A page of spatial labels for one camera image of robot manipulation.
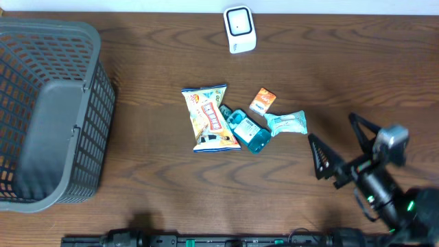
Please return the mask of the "light teal wipes packet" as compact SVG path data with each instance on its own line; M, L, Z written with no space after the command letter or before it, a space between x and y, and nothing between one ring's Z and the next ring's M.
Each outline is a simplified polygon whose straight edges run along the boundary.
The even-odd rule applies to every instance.
M275 137L281 132L307 134L307 120L303 110L287 115L266 113L264 117L267 120L272 137Z

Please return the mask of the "teal mouthwash bottle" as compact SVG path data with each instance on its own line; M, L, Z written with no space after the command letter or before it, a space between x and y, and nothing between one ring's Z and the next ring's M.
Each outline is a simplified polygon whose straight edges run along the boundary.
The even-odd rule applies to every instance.
M243 110L232 111L226 105L219 107L233 134L253 153L258 154L270 142L271 134L251 119Z

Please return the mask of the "small orange box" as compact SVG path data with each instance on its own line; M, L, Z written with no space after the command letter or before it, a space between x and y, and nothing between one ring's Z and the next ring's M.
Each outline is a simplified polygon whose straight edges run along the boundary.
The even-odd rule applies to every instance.
M267 113L270 106L274 103L276 95L265 88L261 88L252 100L249 108L260 116Z

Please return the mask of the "yellow red snack bag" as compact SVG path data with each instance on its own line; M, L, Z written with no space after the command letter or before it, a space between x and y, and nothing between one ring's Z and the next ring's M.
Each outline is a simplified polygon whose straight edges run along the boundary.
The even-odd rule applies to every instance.
M223 152L241 149L219 110L226 88L226 84L218 84L181 90L195 135L194 152Z

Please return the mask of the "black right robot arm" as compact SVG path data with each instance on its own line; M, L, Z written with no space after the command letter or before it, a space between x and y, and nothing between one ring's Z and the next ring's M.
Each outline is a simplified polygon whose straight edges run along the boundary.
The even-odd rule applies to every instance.
M369 208L363 214L371 222L382 220L389 235L377 240L380 246L407 244L427 246L438 243L438 188L412 188L403 191L385 168L388 164L403 167L409 131L401 125L387 128L375 125L351 113L349 121L363 154L350 162L319 139L309 134L308 140L318 180L334 178L336 189L354 183L355 195L363 195Z

